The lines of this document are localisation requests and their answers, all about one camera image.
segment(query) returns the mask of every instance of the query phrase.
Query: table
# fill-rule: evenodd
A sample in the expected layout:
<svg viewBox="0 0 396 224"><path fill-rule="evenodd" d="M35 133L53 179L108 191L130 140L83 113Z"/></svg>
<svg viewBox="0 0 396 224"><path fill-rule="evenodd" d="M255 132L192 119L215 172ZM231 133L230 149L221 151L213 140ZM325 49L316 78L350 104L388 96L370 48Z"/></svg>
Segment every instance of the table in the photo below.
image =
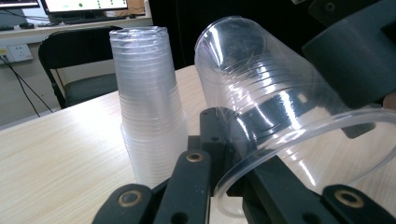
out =
<svg viewBox="0 0 396 224"><path fill-rule="evenodd" d="M194 66L177 70L190 134L205 98ZM0 132L0 223L91 223L115 189L134 182L117 92ZM393 160L361 181L396 215ZM211 208L211 223L246 223Z"/></svg>

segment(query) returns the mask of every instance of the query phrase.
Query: power outlet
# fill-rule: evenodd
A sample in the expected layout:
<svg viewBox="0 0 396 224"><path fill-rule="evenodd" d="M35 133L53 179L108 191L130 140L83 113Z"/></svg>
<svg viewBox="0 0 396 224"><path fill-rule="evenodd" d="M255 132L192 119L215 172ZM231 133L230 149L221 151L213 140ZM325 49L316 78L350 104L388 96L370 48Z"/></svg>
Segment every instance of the power outlet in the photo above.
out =
<svg viewBox="0 0 396 224"><path fill-rule="evenodd" d="M8 50L11 52L14 62L21 62L33 59L32 53L25 44L8 46Z"/></svg>
<svg viewBox="0 0 396 224"><path fill-rule="evenodd" d="M6 56L6 60L9 63L14 62L14 58L11 55L11 52L8 50L8 47L0 47L0 56Z"/></svg>

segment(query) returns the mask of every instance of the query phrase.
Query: monitor screen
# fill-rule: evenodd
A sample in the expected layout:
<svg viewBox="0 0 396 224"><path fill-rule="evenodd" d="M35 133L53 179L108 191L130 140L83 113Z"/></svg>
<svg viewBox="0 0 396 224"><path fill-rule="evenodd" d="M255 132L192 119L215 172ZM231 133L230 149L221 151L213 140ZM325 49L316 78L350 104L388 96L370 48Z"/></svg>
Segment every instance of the monitor screen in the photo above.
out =
<svg viewBox="0 0 396 224"><path fill-rule="evenodd" d="M37 0L0 0L0 10L40 7Z"/></svg>
<svg viewBox="0 0 396 224"><path fill-rule="evenodd" d="M41 3L48 15L65 12L128 9L127 0L41 0Z"/></svg>

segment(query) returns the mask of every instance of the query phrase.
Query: chair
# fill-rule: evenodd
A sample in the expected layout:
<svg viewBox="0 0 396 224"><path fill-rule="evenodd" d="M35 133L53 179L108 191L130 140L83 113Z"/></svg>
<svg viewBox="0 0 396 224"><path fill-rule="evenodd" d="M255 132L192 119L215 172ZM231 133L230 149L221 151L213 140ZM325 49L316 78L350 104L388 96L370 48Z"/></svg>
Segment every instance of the chair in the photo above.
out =
<svg viewBox="0 0 396 224"><path fill-rule="evenodd" d="M116 26L104 26L63 30L42 41L38 57L61 108L77 105L118 89L115 74L83 77L63 84L59 69L113 59L109 32L119 29L121 28ZM56 79L61 83L64 95Z"/></svg>

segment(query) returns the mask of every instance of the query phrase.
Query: light wood tabletop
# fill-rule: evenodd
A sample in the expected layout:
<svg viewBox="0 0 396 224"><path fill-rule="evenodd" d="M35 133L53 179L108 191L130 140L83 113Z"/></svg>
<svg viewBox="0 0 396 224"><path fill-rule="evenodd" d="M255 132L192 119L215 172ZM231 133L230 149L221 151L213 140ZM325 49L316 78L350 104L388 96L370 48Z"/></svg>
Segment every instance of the light wood tabletop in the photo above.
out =
<svg viewBox="0 0 396 224"><path fill-rule="evenodd" d="M177 70L190 134L206 109L194 66ZM0 131L0 223L91 223L115 189L134 183L117 92ZM393 215L396 161L361 182ZM211 223L246 223L211 206Z"/></svg>

